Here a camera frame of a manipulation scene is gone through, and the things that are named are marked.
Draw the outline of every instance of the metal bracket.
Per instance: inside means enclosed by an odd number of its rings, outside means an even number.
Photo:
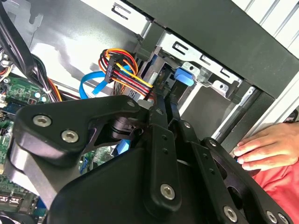
[[[144,38],[151,22],[141,13],[120,0],[81,0],[134,33]]]

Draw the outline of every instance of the motherboard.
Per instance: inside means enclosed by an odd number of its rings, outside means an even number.
[[[5,176],[4,163],[13,136],[16,113],[24,106],[50,103],[42,90],[27,79],[10,74],[0,83],[0,212],[27,214],[42,223],[47,209],[39,196],[11,182]],[[78,163],[80,174],[113,158],[113,147],[101,147],[83,155]]]

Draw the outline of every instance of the black plastic bracket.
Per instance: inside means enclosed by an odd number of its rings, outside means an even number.
[[[118,117],[133,118],[139,111],[139,105],[128,96],[24,107],[19,110],[15,120],[14,141],[22,149],[54,165],[71,167],[77,164],[83,151],[117,144],[119,139],[105,135],[109,122]],[[33,118],[36,115],[50,118],[51,125],[35,125]],[[78,141],[64,141],[61,134],[65,130],[74,131],[78,135]]]
[[[174,136],[168,130],[163,96],[149,110],[149,128],[141,144],[146,149],[144,204],[148,212],[166,219],[179,210],[182,203]]]

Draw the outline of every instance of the screw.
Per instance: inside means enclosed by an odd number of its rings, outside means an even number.
[[[67,143],[75,143],[79,140],[78,134],[71,130],[62,132],[61,138]]]
[[[273,222],[274,224],[277,223],[277,218],[273,215],[272,212],[267,211],[267,216],[268,216],[269,220],[271,220],[271,222]]]
[[[156,109],[156,111],[159,113],[159,114],[161,114],[161,115],[163,115],[164,113],[163,113],[163,111],[161,111],[161,109]]]
[[[283,216],[283,214],[279,213],[278,216],[284,222],[284,224],[289,224],[288,220]]]
[[[134,107],[135,104],[132,101],[128,101],[127,104],[129,104],[130,106]]]
[[[187,127],[187,128],[190,128],[190,124],[188,122],[184,122],[184,125]]]
[[[4,82],[4,83],[10,83],[10,78],[5,78],[5,79],[3,80],[3,82]]]
[[[168,200],[173,200],[175,197],[174,189],[167,183],[161,185],[160,191],[161,194]]]
[[[52,124],[52,121],[47,116],[37,115],[33,118],[33,123],[40,127],[48,127]]]
[[[235,213],[234,210],[232,210],[231,207],[229,207],[229,206],[224,206],[224,207],[223,207],[223,211],[224,211],[225,216],[226,216],[230,221],[232,221],[233,223],[236,223],[236,222],[238,221],[237,214]]]
[[[217,144],[216,144],[216,142],[215,142],[214,140],[210,139],[209,142],[210,142],[210,144],[211,144],[212,146],[214,146],[214,147],[217,146]]]

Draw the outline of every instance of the blue latch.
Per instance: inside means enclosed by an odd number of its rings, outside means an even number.
[[[194,84],[192,75],[181,68],[176,70],[176,72],[174,73],[174,78],[188,86],[193,86]]]

